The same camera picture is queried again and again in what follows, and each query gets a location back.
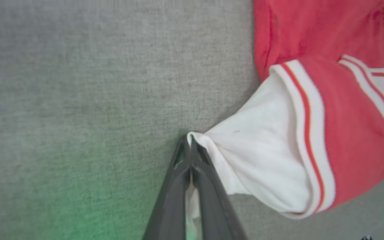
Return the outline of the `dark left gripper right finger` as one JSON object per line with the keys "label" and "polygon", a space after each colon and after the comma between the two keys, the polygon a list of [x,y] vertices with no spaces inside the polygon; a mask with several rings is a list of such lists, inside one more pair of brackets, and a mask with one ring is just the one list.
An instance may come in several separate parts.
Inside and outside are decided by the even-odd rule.
{"label": "dark left gripper right finger", "polygon": [[204,240],[247,240],[207,150],[191,138],[190,160],[194,187],[199,193]]}

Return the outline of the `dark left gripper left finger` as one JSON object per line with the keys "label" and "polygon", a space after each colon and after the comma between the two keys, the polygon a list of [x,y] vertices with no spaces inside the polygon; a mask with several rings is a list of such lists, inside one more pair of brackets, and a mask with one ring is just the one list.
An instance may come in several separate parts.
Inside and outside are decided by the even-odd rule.
{"label": "dark left gripper left finger", "polygon": [[185,240],[186,190],[190,184],[187,137],[179,139],[143,235],[144,240]]}

